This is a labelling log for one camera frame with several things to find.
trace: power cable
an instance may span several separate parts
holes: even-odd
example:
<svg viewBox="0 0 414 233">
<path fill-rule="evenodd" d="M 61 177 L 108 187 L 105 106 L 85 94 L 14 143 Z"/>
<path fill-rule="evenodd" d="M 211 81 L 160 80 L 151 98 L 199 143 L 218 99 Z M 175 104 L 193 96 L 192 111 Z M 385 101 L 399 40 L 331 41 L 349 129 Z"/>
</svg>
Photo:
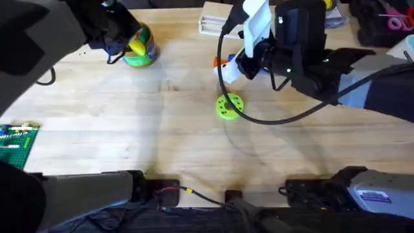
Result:
<svg viewBox="0 0 414 233">
<path fill-rule="evenodd" d="M 36 81 L 36 84 L 44 85 L 44 86 L 54 84 L 54 82 L 56 81 L 56 71 L 54 70 L 53 67 L 50 68 L 50 75 L 51 75 L 51 78 L 50 78 L 50 81 L 49 82 L 44 83 L 44 82 Z"/>
</svg>

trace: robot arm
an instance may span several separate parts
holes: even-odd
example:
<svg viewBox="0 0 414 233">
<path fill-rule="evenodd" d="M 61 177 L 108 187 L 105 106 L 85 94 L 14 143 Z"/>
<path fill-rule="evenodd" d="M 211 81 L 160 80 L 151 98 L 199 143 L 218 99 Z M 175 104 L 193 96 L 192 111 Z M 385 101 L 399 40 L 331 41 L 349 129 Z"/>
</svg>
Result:
<svg viewBox="0 0 414 233">
<path fill-rule="evenodd" d="M 253 0 L 245 0 L 242 8 L 235 6 L 232 9 L 222 34 L 232 30 L 235 24 L 244 22 L 249 28 L 252 28 L 253 22 L 262 28 L 263 22 L 254 19 L 267 18 L 265 15 L 269 13 L 262 10 L 263 2 L 254 3 L 261 6 L 256 12 L 246 11 L 248 3 L 253 4 Z M 410 106 L 414 98 L 414 79 L 410 78 L 414 65 L 410 61 L 375 54 L 372 50 L 326 49 L 325 3 L 320 0 L 291 0 L 279 4 L 275 7 L 275 25 L 276 38 L 270 34 L 269 37 L 254 40 L 253 53 L 250 51 L 252 40 L 248 37 L 246 40 L 246 35 L 252 31 L 243 31 L 245 47 L 232 61 L 217 67 L 219 79 L 231 83 L 243 74 L 252 80 L 264 69 L 269 71 L 272 84 L 273 73 L 286 76 L 284 84 L 291 81 L 297 91 L 323 104 L 359 107 L 414 122 L 414 110 Z M 404 68 L 404 72 L 402 69 L 397 72 L 398 67 Z M 224 84 L 222 90 L 226 96 Z M 322 107 L 274 121 L 254 119 L 238 109 L 234 111 L 255 123 L 284 124 L 299 120 Z"/>
<path fill-rule="evenodd" d="M 115 0 L 6 0 L 0 15 L 0 114 L 67 54 L 86 43 L 118 54 L 140 29 Z"/>
</svg>

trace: scissors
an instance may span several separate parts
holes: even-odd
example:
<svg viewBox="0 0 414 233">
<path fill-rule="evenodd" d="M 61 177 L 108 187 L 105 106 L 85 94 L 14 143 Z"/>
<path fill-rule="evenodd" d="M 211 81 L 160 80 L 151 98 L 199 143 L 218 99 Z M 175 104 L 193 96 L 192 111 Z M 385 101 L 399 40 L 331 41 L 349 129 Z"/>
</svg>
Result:
<svg viewBox="0 0 414 233">
<path fill-rule="evenodd" d="M 380 14 L 379 16 L 388 16 L 388 28 L 391 30 L 403 30 L 403 31 L 412 31 L 414 27 L 408 22 L 408 17 L 404 14 L 401 14 L 390 4 L 384 0 L 378 0 L 379 3 L 386 9 L 387 14 Z"/>
</svg>

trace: green lego baseplate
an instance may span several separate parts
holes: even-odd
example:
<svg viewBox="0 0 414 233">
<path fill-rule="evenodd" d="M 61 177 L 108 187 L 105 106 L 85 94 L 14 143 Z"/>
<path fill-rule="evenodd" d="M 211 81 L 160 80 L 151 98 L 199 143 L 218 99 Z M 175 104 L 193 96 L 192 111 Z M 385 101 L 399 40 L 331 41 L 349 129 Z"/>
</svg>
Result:
<svg viewBox="0 0 414 233">
<path fill-rule="evenodd" d="M 32 129 L 12 129 L 23 126 L 0 125 L 0 132 L 3 133 L 0 135 L 0 160 L 19 169 L 25 167 L 34 139 L 39 131 L 39 127 L 28 125 L 25 127 Z"/>
</svg>

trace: black cable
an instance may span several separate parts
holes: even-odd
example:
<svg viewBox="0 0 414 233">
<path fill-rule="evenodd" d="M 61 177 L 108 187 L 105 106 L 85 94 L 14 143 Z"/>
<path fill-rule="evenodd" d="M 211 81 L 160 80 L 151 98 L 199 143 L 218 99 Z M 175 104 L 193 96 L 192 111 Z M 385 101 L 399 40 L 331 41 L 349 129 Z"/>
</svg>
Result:
<svg viewBox="0 0 414 233">
<path fill-rule="evenodd" d="M 217 61 L 220 61 L 221 59 L 221 49 L 223 46 L 223 39 L 224 39 L 224 33 L 223 31 L 220 34 L 219 37 L 219 44 L 217 46 Z M 282 120 L 259 120 L 256 118 L 252 118 L 246 114 L 244 114 L 243 112 L 241 112 L 238 108 L 236 108 L 236 106 L 233 104 L 233 102 L 230 100 L 230 97 L 228 96 L 228 92 L 226 90 L 226 86 L 224 84 L 224 80 L 223 80 L 223 74 L 221 71 L 221 65 L 217 66 L 217 72 L 219 75 L 219 83 L 220 83 L 220 87 L 221 87 L 221 91 L 223 92 L 224 97 L 226 98 L 226 101 L 228 103 L 228 105 L 238 114 L 240 115 L 240 117 L 243 117 L 246 120 L 249 120 L 253 123 L 256 124 L 264 124 L 264 125 L 280 125 L 280 124 L 287 124 L 287 123 L 291 123 L 297 120 L 300 120 L 304 117 L 307 117 L 317 111 L 319 111 L 320 109 L 322 109 L 323 107 L 334 103 L 335 101 L 337 101 L 339 98 L 343 97 L 344 95 L 350 93 L 351 91 L 355 90 L 356 88 L 360 87 L 361 85 L 375 79 L 375 78 L 384 78 L 384 77 L 389 77 L 389 76 L 394 76 L 400 72 L 407 72 L 407 71 L 413 71 L 414 70 L 414 65 L 412 65 L 412 63 L 405 63 L 402 65 L 394 65 L 391 67 L 388 67 L 386 69 L 383 69 L 381 71 L 377 71 L 373 74 L 370 74 L 369 76 L 355 82 L 354 84 L 350 85 L 349 87 L 346 87 L 345 89 L 343 89 L 342 91 L 340 91 L 337 94 L 334 94 L 333 96 L 331 96 L 328 100 L 323 101 L 322 103 L 316 105 L 315 107 L 304 111 L 296 116 L 292 116 L 290 118 L 286 118 L 286 119 L 282 119 Z"/>
<path fill-rule="evenodd" d="M 52 77 L 50 78 L 49 82 L 43 83 L 43 82 L 36 81 L 36 84 L 39 84 L 39 85 L 52 85 L 52 84 L 54 84 L 54 82 L 56 81 L 56 71 L 54 70 L 53 67 L 50 68 L 50 75 Z"/>
<path fill-rule="evenodd" d="M 192 194 L 200 197 L 201 199 L 204 199 L 204 200 L 206 200 L 206 201 L 208 201 L 210 203 L 213 203 L 213 204 L 216 204 L 216 205 L 219 205 L 219 206 L 224 206 L 224 203 L 221 203 L 219 201 L 214 201 L 213 199 L 210 199 L 210 198 L 206 197 L 205 195 L 202 195 L 199 192 L 197 192 L 195 190 L 192 190 L 191 188 L 188 188 L 188 187 L 185 187 L 185 186 L 180 186 L 180 189 L 182 189 L 184 191 L 187 191 L 187 192 L 188 192 L 188 190 L 191 190 L 191 193 Z"/>
<path fill-rule="evenodd" d="M 127 52 L 127 48 L 125 47 L 124 49 L 122 49 L 122 53 L 119 56 L 117 56 L 113 61 L 111 61 L 111 55 L 108 54 L 108 60 L 106 61 L 106 64 L 109 64 L 109 65 L 115 64 L 119 59 L 125 56 L 126 52 Z"/>
</svg>

